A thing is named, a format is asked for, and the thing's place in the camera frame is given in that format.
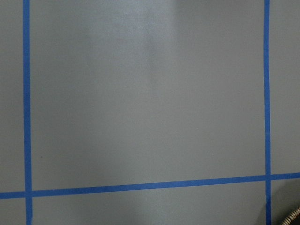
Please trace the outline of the brown wicker basket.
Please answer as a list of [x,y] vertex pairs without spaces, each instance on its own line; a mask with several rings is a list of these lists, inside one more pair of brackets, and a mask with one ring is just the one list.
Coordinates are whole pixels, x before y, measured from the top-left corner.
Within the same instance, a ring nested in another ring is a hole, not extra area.
[[300,225],[300,208],[291,211],[281,222],[281,225]]

